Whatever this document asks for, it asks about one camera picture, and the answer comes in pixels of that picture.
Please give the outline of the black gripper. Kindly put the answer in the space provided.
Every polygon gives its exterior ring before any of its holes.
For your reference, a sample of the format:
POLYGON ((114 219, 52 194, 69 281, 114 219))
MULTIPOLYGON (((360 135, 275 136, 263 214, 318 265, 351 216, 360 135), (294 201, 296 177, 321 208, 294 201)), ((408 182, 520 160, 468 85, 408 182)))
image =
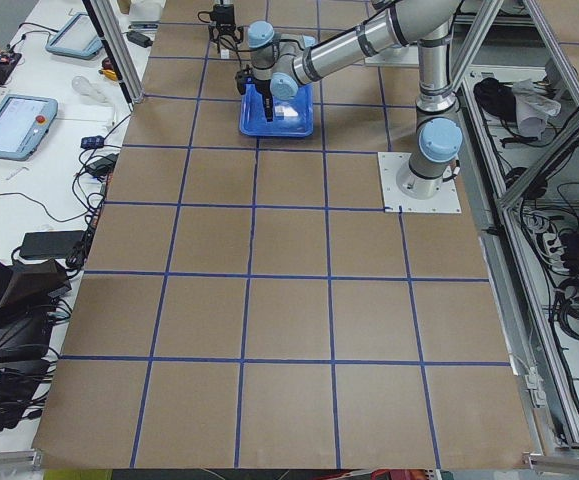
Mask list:
POLYGON ((215 41, 217 53, 222 53, 222 38, 230 38, 234 43, 234 52, 240 54, 243 40, 243 27, 236 24, 235 6, 233 4, 214 4, 209 12, 209 34, 215 41))
POLYGON ((267 122, 274 120, 274 100, 269 95, 269 81, 259 79, 254 76, 253 71, 249 68, 238 70, 235 74, 235 82, 238 93, 244 96, 247 86, 252 85, 255 91, 262 96, 263 112, 267 122))

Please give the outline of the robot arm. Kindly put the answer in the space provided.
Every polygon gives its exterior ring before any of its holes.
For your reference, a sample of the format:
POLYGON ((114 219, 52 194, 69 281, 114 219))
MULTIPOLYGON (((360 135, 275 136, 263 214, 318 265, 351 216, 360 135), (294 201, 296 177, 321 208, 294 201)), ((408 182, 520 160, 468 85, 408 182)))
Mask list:
POLYGON ((316 42, 306 35, 281 33, 257 20, 246 30, 248 65, 235 76, 242 96, 240 130, 249 136, 305 136, 278 113, 292 107, 310 118, 312 84, 361 60, 395 47, 416 45, 419 95, 417 147, 396 175, 399 190, 429 200, 450 181, 445 171, 457 161, 463 135, 449 113, 456 104, 450 72, 451 20, 456 1, 377 1, 361 23, 316 42))

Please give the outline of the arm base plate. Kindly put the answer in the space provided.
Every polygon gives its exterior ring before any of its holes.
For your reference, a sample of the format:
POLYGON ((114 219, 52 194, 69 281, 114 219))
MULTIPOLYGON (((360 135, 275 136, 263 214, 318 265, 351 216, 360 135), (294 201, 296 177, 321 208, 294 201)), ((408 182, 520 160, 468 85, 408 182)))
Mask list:
POLYGON ((437 179, 423 179, 410 169, 408 152, 378 152, 383 210, 388 213, 460 214, 453 171, 449 166, 437 179))

